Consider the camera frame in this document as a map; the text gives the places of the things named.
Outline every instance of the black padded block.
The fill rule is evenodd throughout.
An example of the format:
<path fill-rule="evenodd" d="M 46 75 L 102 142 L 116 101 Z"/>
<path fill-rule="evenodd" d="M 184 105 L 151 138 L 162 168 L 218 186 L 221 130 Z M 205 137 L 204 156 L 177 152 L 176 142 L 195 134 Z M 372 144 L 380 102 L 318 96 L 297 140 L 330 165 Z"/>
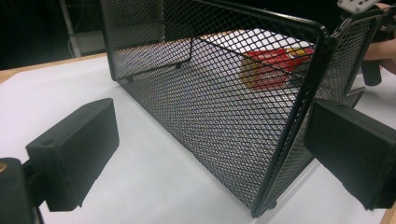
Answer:
<path fill-rule="evenodd" d="M 395 130 L 351 107 L 319 100 L 304 144 L 366 209 L 393 206 Z"/>
<path fill-rule="evenodd" d="M 112 99 L 86 104 L 37 137 L 26 149 L 44 174 L 50 211 L 72 211 L 119 145 Z"/>

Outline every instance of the wooden table edge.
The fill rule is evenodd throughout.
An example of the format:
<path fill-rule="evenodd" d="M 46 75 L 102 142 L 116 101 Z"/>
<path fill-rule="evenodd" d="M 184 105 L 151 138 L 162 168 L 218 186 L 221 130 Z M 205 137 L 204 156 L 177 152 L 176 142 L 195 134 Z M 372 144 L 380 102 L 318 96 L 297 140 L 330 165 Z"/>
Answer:
<path fill-rule="evenodd" d="M 20 72 L 26 72 L 26 71 L 36 70 L 36 69 L 40 69 L 40 68 L 45 68 L 45 67 L 51 67 L 51 66 L 55 66 L 55 65 L 59 65 L 59 64 L 64 64 L 64 63 L 75 63 L 75 62 L 80 62 L 80 61 L 85 61 L 85 60 L 100 58 L 100 57 L 106 57 L 106 54 L 100 53 L 100 54 L 94 54 L 94 55 L 80 57 L 80 58 L 62 60 L 62 61 L 58 61 L 58 62 L 41 63 L 41 64 L 36 64 L 36 65 L 31 65 L 31 66 L 2 70 L 2 71 L 0 71 L 0 84 L 5 82 L 9 78 L 17 75 Z"/>

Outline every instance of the hand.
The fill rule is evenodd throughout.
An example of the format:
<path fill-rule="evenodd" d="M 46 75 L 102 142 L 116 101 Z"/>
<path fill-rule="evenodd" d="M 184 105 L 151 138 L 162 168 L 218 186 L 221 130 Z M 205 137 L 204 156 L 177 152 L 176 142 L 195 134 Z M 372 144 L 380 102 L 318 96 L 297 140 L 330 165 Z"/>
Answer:
<path fill-rule="evenodd" d="M 381 3 L 376 5 L 380 8 L 389 7 L 389 5 Z M 379 60 L 382 67 L 396 75 L 396 39 L 370 44 L 364 56 L 364 60 Z"/>

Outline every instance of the wire mesh cage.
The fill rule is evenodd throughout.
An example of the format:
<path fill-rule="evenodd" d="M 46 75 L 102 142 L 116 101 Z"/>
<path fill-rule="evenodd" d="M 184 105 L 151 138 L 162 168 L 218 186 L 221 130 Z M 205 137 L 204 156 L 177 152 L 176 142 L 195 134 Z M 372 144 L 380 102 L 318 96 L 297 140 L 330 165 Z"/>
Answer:
<path fill-rule="evenodd" d="M 314 21 L 220 1 L 101 1 L 112 78 L 259 217 L 311 162 L 314 97 L 350 91 L 379 22 Z"/>

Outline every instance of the tabletop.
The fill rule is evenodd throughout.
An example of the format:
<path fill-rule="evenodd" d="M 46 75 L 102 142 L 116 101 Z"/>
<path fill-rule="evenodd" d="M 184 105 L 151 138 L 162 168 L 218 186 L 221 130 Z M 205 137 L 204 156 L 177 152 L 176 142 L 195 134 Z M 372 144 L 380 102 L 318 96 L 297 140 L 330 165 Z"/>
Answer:
<path fill-rule="evenodd" d="M 396 77 L 385 71 L 383 78 L 381 85 L 367 88 L 356 108 L 396 128 L 389 112 L 396 107 Z M 396 221 L 395 208 L 364 211 L 322 166 L 274 215 L 252 218 L 111 80 L 105 54 L 0 71 L 0 83 L 0 157 L 21 161 L 28 159 L 23 148 L 30 141 L 84 103 L 115 100 L 120 148 L 81 208 L 50 213 L 40 206 L 47 223 L 379 223 L 382 216 L 381 224 Z M 355 85 L 362 85 L 361 76 Z"/>

